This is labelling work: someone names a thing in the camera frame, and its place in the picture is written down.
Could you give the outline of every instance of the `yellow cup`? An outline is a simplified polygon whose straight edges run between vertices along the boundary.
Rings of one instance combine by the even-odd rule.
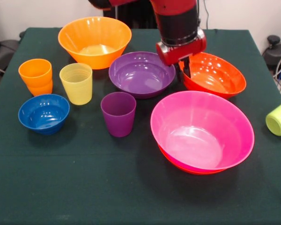
[[[277,136],[281,136],[281,105],[266,116],[267,128]]]
[[[19,74],[33,96],[52,94],[52,66],[48,60],[28,60],[20,65]]]
[[[89,65],[73,63],[59,73],[67,97],[74,105],[84,105],[92,99],[93,71]]]

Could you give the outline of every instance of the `pink bowl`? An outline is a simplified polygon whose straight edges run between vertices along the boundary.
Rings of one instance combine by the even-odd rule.
[[[161,151],[178,168],[216,173],[243,162],[254,146],[248,118],[214,94],[181,91],[162,99],[151,115]]]

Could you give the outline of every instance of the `bowl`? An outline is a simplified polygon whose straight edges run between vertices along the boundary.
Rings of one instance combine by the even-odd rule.
[[[77,62],[92,69],[104,69],[123,53],[131,37],[130,28],[123,22],[94,16],[64,26],[58,41]]]
[[[243,74],[229,62],[205,52],[190,56],[191,78],[183,75],[188,90],[200,90],[230,98],[246,88]]]
[[[181,91],[153,109],[151,130],[166,158],[193,173],[219,173],[243,162],[254,146],[245,114],[217,95]]]
[[[162,93],[175,78],[174,66],[163,64],[152,52],[132,52],[117,58],[109,68],[111,82],[135,98],[152,98]]]
[[[69,102],[54,94],[39,95],[26,101],[18,118],[26,128],[42,135],[52,135],[63,126],[70,112]]]

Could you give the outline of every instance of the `plastic cup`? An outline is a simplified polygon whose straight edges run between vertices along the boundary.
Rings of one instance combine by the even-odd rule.
[[[112,136],[125,137],[131,133],[136,109],[136,100],[132,95],[125,92],[106,95],[101,101],[101,109]]]
[[[281,136],[281,105],[266,116],[267,128],[277,136]]]
[[[52,94],[52,66],[48,60],[28,60],[20,65],[19,74],[33,96]]]
[[[89,65],[72,63],[59,73],[67,97],[74,105],[84,105],[92,99],[93,71]]]

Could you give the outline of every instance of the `dark green tablecloth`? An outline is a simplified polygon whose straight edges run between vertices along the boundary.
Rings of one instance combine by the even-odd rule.
[[[73,60],[59,46],[58,31],[28,29],[0,84],[0,224],[281,224],[281,137],[265,125],[281,96],[248,31],[206,31],[206,52],[234,64],[247,80],[231,102],[256,136],[246,161],[210,176],[172,166],[151,134],[151,111],[183,90],[176,82],[161,96],[137,101],[126,138],[111,137],[100,112],[101,99],[116,91],[107,70],[94,73],[92,101],[71,105],[60,132],[41,136],[24,128],[17,113],[31,94],[18,75],[21,63],[52,62],[53,92],[66,97],[59,71]],[[155,52],[159,39],[157,30],[133,30],[126,52]]]

